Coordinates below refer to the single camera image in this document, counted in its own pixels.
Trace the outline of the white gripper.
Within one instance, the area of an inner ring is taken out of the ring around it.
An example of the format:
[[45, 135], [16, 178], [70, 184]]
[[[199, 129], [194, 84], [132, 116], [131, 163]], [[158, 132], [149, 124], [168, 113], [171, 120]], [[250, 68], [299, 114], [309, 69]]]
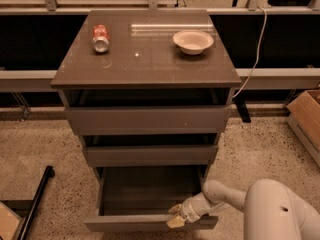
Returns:
[[194, 223], [203, 215], [208, 214], [214, 207], [214, 203], [207, 199], [203, 193], [199, 193], [191, 198], [186, 199], [182, 205], [177, 204], [168, 210], [169, 214], [176, 214], [166, 222], [171, 229], [180, 228], [186, 222]]

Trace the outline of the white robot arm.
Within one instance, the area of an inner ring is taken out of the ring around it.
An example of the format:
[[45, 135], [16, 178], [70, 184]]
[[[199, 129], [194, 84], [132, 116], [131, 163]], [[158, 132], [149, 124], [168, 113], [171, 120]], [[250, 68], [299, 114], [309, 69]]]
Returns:
[[203, 215], [231, 205], [244, 214], [244, 240], [320, 240], [320, 214], [284, 184], [259, 179], [246, 192], [216, 180], [205, 181], [202, 192], [173, 206], [169, 228], [194, 223]]

